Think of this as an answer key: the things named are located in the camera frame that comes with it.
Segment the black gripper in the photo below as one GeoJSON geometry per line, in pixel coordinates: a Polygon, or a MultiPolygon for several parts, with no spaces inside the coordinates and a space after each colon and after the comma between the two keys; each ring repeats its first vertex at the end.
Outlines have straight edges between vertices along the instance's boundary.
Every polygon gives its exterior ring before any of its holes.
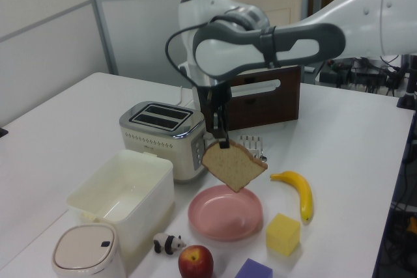
{"type": "Polygon", "coordinates": [[[221,149],[229,148],[229,134],[225,105],[232,98],[228,81],[209,87],[196,87],[200,111],[210,116],[209,133],[219,139],[221,149]]]}

